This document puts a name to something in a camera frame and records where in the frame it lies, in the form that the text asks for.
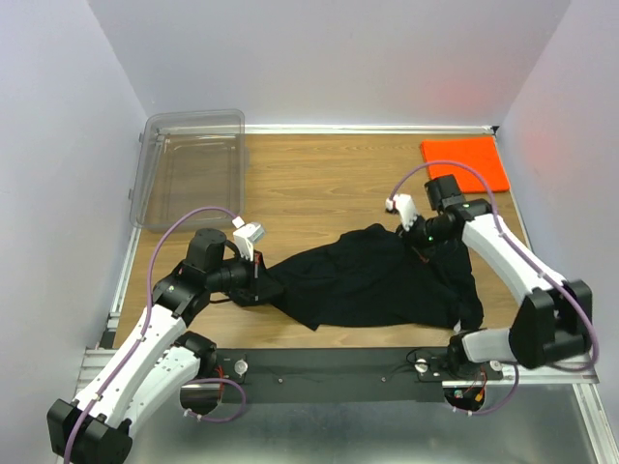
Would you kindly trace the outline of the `black t-shirt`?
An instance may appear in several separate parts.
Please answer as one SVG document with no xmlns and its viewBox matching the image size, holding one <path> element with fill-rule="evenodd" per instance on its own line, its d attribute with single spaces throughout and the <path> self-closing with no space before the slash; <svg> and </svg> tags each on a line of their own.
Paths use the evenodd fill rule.
<svg viewBox="0 0 619 464">
<path fill-rule="evenodd" d="M 475 330 L 484 320 L 467 247 L 451 240 L 418 251 L 375 223 L 273 266 L 273 305 L 315 331 L 417 324 Z"/>
</svg>

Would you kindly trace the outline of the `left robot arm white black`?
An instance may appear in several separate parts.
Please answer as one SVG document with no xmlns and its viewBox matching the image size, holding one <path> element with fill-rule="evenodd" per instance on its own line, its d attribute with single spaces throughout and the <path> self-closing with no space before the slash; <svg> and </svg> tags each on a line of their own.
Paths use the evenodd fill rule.
<svg viewBox="0 0 619 464">
<path fill-rule="evenodd" d="M 213 342 L 189 326 L 222 293 L 239 305 L 265 303 L 280 292 L 256 243 L 258 222 L 235 219 L 231 239 L 198 230 L 186 257 L 157 284 L 133 331 L 72 401 L 56 400 L 46 420 L 51 448 L 66 463 L 122 463 L 137 431 L 189 382 L 236 387 L 222 377 Z"/>
</svg>

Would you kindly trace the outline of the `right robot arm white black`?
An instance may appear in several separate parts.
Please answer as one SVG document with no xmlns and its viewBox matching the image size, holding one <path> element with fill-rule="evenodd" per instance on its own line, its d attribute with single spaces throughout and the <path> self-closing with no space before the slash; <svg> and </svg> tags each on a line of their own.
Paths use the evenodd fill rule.
<svg viewBox="0 0 619 464">
<path fill-rule="evenodd" d="M 559 368 L 596 351 L 592 291 L 585 282 L 553 271 L 509 229 L 493 199 L 466 199 L 454 176 L 427 182 L 426 193 L 435 217 L 422 217 L 408 194 L 393 192 L 385 201 L 387 212 L 398 215 L 404 239 L 416 249 L 461 241 L 486 261 L 518 305 L 509 328 L 462 330 L 450 339 L 444 359 L 452 376 L 467 378 L 488 362 Z"/>
</svg>

